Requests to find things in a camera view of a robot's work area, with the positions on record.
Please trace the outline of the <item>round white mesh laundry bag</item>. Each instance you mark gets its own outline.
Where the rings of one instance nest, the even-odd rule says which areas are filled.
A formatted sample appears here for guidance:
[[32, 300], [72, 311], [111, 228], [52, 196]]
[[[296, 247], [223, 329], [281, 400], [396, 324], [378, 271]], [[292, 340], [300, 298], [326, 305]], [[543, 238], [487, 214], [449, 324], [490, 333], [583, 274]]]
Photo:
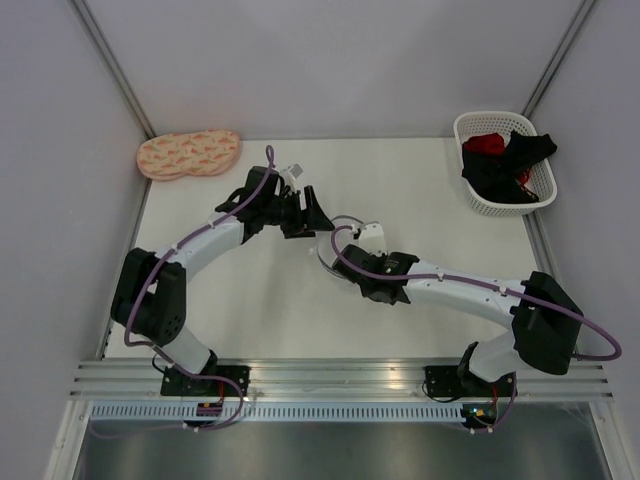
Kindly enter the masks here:
[[[335, 228], [346, 226], [348, 230], [340, 230], [335, 235], [335, 244], [337, 249], [342, 252], [348, 245], [356, 244], [353, 232], [364, 224], [364, 222], [348, 214], [340, 214], [331, 218]], [[315, 244], [309, 249], [308, 255], [317, 263], [321, 270], [332, 277], [345, 280], [345, 277], [333, 270], [332, 266], [338, 259], [332, 246], [332, 233], [328, 231], [317, 232], [314, 237]]]

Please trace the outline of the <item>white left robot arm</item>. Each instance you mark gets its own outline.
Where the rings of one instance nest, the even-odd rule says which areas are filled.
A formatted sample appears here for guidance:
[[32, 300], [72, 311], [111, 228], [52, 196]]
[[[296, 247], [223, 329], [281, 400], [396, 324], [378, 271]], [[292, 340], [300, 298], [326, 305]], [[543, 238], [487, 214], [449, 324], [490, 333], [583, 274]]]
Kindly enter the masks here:
[[136, 247], [125, 257], [111, 319], [124, 328], [126, 346], [153, 349], [184, 374], [184, 385], [195, 395], [216, 389], [218, 358], [186, 325], [189, 282], [266, 226], [278, 227], [287, 239], [334, 228], [313, 188], [296, 190], [290, 179], [285, 172], [255, 166], [245, 184], [194, 232], [159, 251]]

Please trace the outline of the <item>aluminium mounting rail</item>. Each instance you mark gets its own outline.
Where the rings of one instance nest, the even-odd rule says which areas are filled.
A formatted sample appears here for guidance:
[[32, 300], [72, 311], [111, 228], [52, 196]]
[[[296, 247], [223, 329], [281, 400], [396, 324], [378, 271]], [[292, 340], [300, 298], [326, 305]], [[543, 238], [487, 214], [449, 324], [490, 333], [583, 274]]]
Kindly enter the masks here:
[[[249, 368], [248, 395], [274, 401], [414, 401], [422, 397], [424, 367], [452, 364], [429, 359], [227, 359], [223, 365]], [[162, 376], [146, 358], [83, 361], [70, 396], [86, 400], [156, 400]], [[517, 373], [521, 402], [589, 402], [614, 399], [603, 366], [577, 362], [564, 376], [533, 369]]]

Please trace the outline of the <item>black underwear garment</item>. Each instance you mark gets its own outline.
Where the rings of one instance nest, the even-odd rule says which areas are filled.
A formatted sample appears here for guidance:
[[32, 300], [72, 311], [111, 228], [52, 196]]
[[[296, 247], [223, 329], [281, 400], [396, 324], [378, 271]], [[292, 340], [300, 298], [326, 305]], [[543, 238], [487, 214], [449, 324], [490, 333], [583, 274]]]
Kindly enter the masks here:
[[526, 136], [513, 130], [500, 156], [470, 153], [463, 149], [463, 144], [462, 177], [481, 198], [502, 204], [539, 201], [539, 196], [527, 188], [526, 183], [532, 168], [557, 151], [549, 134]]

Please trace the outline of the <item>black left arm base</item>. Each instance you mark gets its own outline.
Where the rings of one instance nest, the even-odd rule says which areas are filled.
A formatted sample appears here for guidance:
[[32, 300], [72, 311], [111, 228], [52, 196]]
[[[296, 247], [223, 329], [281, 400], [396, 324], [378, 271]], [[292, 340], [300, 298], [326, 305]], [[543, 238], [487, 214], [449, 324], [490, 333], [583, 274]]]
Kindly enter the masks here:
[[[219, 365], [215, 375], [235, 383], [242, 394], [246, 395], [250, 383], [250, 371], [250, 367], [246, 365]], [[228, 382], [197, 380], [181, 373], [176, 368], [164, 370], [160, 395], [165, 397], [240, 397], [236, 389]]]

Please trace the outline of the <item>white plastic basket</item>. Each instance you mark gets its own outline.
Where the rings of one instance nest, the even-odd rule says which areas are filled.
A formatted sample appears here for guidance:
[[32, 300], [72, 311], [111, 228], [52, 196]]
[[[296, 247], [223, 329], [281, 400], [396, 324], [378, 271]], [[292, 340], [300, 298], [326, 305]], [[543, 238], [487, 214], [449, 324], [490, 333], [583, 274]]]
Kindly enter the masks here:
[[521, 216], [554, 202], [558, 188], [549, 159], [557, 145], [530, 120], [507, 111], [468, 112], [456, 118], [453, 132], [472, 210]]

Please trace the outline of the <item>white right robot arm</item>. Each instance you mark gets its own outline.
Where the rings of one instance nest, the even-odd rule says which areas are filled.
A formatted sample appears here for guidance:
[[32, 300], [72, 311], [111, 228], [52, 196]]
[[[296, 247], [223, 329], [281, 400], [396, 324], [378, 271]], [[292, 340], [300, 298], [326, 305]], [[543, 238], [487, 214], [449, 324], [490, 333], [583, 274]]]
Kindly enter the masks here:
[[525, 280], [465, 277], [393, 252], [376, 256], [350, 244], [332, 269], [359, 286], [371, 301], [394, 305], [432, 303], [489, 320], [505, 332], [471, 343], [456, 369], [459, 388], [478, 395], [522, 369], [550, 375], [568, 372], [581, 324], [555, 310], [582, 311], [550, 275], [534, 271]]

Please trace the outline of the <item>pink patterned bra case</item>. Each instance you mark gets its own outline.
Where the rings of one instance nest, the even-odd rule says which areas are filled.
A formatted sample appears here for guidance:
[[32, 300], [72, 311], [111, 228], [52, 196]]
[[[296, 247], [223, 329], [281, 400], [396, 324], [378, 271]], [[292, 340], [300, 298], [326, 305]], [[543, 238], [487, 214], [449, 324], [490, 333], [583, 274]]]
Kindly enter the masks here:
[[231, 130], [171, 133], [144, 142], [137, 151], [136, 164], [154, 181], [213, 177], [233, 167], [241, 151], [240, 136]]

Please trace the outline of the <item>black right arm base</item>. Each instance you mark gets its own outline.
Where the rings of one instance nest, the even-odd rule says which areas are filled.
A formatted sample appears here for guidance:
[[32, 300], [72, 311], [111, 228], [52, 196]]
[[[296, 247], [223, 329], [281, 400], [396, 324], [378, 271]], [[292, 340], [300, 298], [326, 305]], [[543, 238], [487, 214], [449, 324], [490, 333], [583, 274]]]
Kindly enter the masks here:
[[425, 396], [439, 403], [451, 403], [468, 395], [453, 365], [425, 366], [422, 391]]

